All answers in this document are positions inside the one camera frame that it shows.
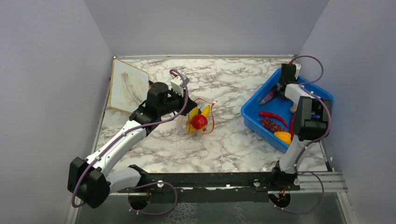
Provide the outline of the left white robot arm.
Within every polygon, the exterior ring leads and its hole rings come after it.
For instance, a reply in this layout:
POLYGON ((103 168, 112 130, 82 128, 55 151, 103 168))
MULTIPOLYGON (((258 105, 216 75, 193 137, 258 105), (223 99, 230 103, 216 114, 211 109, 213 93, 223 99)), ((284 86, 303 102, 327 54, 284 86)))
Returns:
POLYGON ((69 168, 67 189, 72 193, 74 208, 84 204, 99 207, 116 191, 131 187, 134 191, 146 188, 147 179, 135 168, 112 172, 117 162, 135 144, 146 138, 157 126, 164 123, 162 116, 187 115, 197 104, 189 99, 188 88, 182 82, 171 82, 171 89, 162 82, 152 83, 147 98, 135 111, 120 131, 102 148, 85 159, 76 157, 69 168))

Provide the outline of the clear orange zip bag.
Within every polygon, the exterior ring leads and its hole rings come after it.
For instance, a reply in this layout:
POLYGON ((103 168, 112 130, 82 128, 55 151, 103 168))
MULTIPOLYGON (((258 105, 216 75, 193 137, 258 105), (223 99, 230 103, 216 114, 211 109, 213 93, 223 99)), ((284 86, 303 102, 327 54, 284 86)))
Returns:
POLYGON ((186 116, 177 118, 177 129, 183 134, 211 134, 215 128, 213 108, 217 100, 195 97, 193 101, 197 107, 186 116))

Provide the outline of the yellow toy star fruit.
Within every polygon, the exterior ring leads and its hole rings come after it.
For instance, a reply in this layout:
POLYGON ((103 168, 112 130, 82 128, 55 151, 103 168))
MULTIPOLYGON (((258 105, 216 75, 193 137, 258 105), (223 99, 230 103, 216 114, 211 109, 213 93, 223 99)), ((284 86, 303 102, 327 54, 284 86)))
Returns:
POLYGON ((199 115, 199 109, 197 107, 193 108, 189 112, 189 116, 188 116, 189 123, 192 121, 193 117, 195 117, 196 115, 199 115))

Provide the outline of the red toy apple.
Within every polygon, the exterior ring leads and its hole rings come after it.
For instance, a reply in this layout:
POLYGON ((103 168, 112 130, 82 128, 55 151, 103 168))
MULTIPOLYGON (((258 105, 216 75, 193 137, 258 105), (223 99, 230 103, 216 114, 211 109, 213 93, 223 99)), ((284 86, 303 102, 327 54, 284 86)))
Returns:
POLYGON ((208 125, 208 120, 204 115, 199 114, 199 115, 196 115, 195 117, 193 117, 190 124, 192 125, 192 127, 194 129, 201 130, 201 129, 206 128, 206 126, 208 125))

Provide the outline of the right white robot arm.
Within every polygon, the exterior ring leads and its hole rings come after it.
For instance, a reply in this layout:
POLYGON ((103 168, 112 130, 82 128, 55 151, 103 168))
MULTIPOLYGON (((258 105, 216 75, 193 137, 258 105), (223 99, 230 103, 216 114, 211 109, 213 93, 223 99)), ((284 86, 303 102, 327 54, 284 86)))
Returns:
POLYGON ((294 113, 293 132, 285 155, 272 169, 269 183, 272 188, 281 190, 287 184, 293 184, 298 169, 312 145, 325 138, 331 128, 331 99, 322 99, 315 91, 309 91, 305 83, 299 83, 300 66, 283 63, 280 79, 276 84, 277 92, 297 105, 294 113))

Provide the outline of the yellow toy banana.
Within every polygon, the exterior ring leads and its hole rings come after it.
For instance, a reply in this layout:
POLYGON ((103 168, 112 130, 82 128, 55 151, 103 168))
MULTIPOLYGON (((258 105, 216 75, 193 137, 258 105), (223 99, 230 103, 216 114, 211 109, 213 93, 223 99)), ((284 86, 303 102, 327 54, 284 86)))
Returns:
POLYGON ((210 112, 210 106, 206 106, 202 111, 197 107, 194 108, 188 115, 187 131, 189 133, 195 131, 206 131, 206 127, 209 124, 208 117, 210 112))

